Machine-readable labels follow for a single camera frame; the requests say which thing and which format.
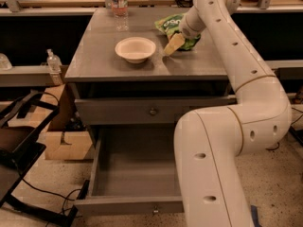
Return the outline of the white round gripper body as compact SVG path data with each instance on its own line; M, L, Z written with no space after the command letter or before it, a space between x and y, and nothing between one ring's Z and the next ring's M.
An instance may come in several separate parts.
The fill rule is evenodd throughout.
M179 30L186 39L194 39L208 27L205 9L192 7L179 24Z

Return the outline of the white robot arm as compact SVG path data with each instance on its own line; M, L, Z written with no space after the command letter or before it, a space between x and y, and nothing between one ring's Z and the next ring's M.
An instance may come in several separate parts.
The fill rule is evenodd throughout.
M237 102L184 114L174 131L174 155L187 227L255 227L235 158L280 141L291 125L290 101L275 73L231 15L240 0L193 0L179 30L207 30Z

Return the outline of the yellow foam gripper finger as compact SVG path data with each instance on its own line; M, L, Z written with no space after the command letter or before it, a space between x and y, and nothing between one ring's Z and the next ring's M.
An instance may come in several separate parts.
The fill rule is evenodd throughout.
M185 43L185 37L183 36L183 34L175 33L169 40L169 43L164 48L164 54L166 56L170 56L176 50L178 50L184 43Z

